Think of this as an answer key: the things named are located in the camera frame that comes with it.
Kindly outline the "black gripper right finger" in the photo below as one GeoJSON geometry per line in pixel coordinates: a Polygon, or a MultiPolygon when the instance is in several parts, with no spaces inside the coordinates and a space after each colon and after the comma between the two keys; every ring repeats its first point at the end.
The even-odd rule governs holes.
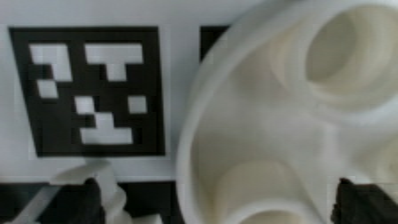
{"type": "Polygon", "coordinates": [[[398,203],[376,184],[339,179],[332,224],[398,224],[398,203]]]}

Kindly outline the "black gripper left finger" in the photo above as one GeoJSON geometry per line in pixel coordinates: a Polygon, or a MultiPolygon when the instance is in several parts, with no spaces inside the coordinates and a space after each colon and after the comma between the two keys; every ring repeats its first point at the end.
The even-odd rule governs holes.
{"type": "Polygon", "coordinates": [[[63,185],[49,202],[38,224],[104,224],[101,190],[93,179],[81,185],[63,185]]]}

